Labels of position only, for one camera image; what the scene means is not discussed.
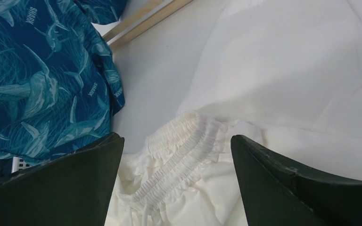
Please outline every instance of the wooden frame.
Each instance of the wooden frame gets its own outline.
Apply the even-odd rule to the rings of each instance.
[[[106,33],[103,39],[106,42],[113,40],[110,48],[116,51],[191,1],[193,0],[149,0]]]

